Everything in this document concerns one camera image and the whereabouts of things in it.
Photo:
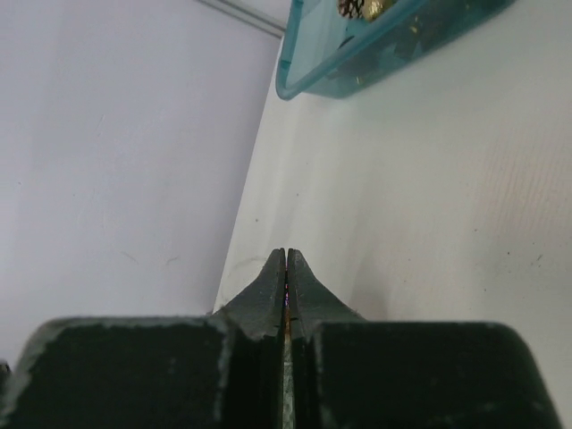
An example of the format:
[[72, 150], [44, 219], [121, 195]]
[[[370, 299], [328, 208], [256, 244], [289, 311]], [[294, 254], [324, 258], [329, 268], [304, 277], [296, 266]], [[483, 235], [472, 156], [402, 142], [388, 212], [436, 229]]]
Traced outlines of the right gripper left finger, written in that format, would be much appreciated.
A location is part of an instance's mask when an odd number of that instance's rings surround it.
[[41, 325], [3, 383], [4, 428], [278, 428], [286, 257], [203, 316]]

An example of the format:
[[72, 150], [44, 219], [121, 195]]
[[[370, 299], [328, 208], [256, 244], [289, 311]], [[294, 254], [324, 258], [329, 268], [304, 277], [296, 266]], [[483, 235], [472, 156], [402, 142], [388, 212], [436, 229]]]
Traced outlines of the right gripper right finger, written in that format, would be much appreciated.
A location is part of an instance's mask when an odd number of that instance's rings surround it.
[[287, 256], [299, 428], [558, 428], [534, 357], [491, 322], [373, 322]]

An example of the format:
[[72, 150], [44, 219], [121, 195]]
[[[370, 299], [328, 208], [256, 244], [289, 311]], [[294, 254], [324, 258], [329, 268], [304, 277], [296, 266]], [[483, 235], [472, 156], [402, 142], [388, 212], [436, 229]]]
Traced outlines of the teal plastic container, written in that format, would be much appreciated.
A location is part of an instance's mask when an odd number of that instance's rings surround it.
[[349, 20], [337, 1], [294, 1], [275, 88], [282, 100], [302, 94], [345, 98], [484, 24], [508, 1], [395, 1], [375, 21]]

